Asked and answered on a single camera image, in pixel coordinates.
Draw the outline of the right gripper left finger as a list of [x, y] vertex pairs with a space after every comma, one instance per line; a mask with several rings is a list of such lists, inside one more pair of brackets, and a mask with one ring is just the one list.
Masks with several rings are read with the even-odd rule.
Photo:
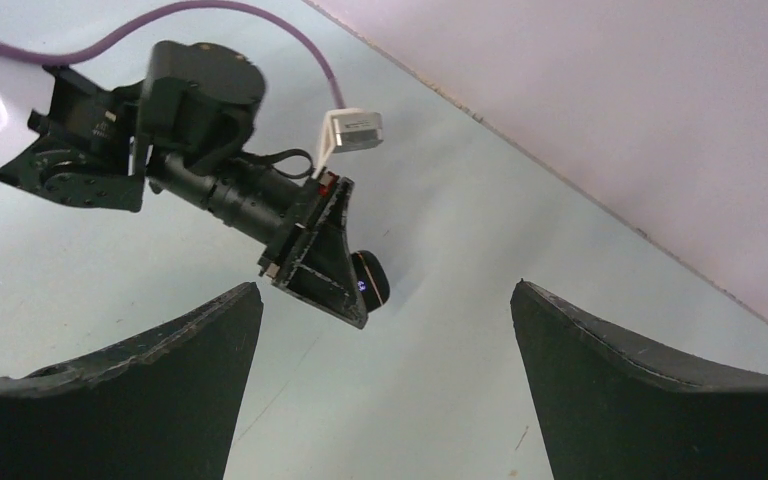
[[243, 283], [175, 319], [0, 377], [0, 479], [221, 479], [263, 302]]

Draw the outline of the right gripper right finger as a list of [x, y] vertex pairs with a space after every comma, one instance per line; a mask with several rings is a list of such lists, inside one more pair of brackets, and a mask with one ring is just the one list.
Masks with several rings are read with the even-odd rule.
[[768, 479], [768, 374], [707, 360], [520, 281], [510, 310], [557, 479]]

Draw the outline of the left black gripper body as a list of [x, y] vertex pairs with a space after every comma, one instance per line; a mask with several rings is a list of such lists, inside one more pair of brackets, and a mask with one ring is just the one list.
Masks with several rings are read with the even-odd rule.
[[357, 286], [347, 241], [348, 203], [354, 182], [325, 173], [300, 186], [279, 215], [276, 233], [258, 260], [272, 286], [362, 329], [368, 309]]

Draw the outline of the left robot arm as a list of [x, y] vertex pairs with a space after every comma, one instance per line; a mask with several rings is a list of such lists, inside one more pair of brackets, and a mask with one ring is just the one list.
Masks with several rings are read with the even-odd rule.
[[363, 328], [390, 286], [348, 245], [353, 181], [303, 149], [247, 151], [265, 93], [254, 64], [211, 43], [159, 42], [145, 77], [111, 90], [69, 65], [0, 58], [0, 183], [127, 212], [170, 193], [259, 242], [274, 287]]

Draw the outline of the black earbud charging case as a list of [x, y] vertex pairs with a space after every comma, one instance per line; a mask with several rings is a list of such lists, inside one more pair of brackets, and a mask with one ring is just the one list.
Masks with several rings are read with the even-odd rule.
[[371, 251], [358, 250], [351, 254], [351, 262], [366, 310], [372, 312], [385, 305], [390, 299], [391, 287], [379, 259]]

